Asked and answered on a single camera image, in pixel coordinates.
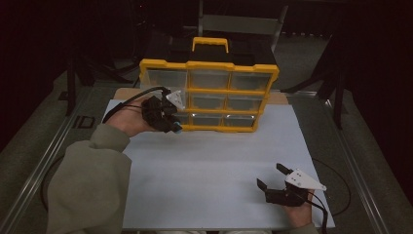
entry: yellow and black organizer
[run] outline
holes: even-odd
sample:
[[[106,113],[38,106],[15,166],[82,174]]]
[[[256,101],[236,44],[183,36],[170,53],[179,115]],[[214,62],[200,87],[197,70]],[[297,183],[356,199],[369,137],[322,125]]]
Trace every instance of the yellow and black organizer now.
[[[181,90],[184,131],[254,132],[278,74],[266,41],[158,36],[140,63],[140,88]]]

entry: white table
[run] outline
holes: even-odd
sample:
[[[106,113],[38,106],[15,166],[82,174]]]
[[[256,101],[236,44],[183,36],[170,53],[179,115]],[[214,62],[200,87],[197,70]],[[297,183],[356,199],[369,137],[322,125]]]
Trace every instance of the white table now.
[[[132,159],[125,229],[287,229],[282,208],[265,202],[256,179],[284,189],[277,163],[318,179],[291,105],[267,105],[255,133],[144,133],[125,153]],[[323,193],[316,195],[328,209]],[[313,220],[321,225],[317,208]],[[334,226],[331,215],[327,226]]]

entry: gray carpet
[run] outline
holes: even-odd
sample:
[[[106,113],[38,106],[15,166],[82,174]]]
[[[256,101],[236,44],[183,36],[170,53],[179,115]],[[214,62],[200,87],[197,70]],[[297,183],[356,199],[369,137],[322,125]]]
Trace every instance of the gray carpet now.
[[[288,88],[309,78],[326,43],[314,37],[282,37],[276,48],[276,59],[281,74],[274,88]],[[137,71],[129,76],[136,77]],[[67,120],[64,116],[66,102],[57,100],[60,92],[65,90],[64,85],[65,74],[62,74],[56,79],[54,91],[1,152],[0,218],[2,220],[17,199],[30,173],[47,152],[60,124]],[[82,88],[85,99],[80,103],[76,115],[94,117],[95,122],[98,123],[108,100],[119,87],[119,84],[102,80],[93,88]],[[306,91],[316,91],[318,87],[319,84],[315,84],[306,88]],[[341,214],[334,216],[336,227],[329,229],[328,233],[380,233],[376,227],[380,220],[375,220],[377,216],[372,217],[366,211],[371,202],[364,200],[365,189],[359,187],[354,169],[349,165],[349,152],[361,169],[362,179],[368,185],[367,191],[373,199],[373,204],[377,205],[379,217],[384,221],[387,231],[382,233],[411,232],[412,208],[396,183],[374,137],[359,115],[351,93],[345,92],[343,131],[338,131],[332,124],[330,110],[325,107],[324,101],[303,95],[288,97],[288,101],[297,114],[312,157],[322,161],[322,163],[315,161],[314,164],[320,180],[328,188],[326,197],[333,214],[346,207],[349,193],[342,178],[326,165],[337,171],[351,189],[350,206]],[[89,138],[92,132],[93,129],[71,128],[56,152],[56,157],[62,154],[67,145],[76,140]],[[40,201],[39,190],[27,205],[14,233],[44,233],[47,213]]]

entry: person's left hand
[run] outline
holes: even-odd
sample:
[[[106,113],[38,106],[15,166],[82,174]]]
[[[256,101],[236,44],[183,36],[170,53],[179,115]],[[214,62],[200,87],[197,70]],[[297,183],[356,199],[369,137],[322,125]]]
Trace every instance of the person's left hand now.
[[[155,131],[142,118],[140,106],[144,100],[145,98],[140,98],[132,101],[111,116],[106,121],[106,124],[119,129],[128,137],[134,137],[143,132]]]

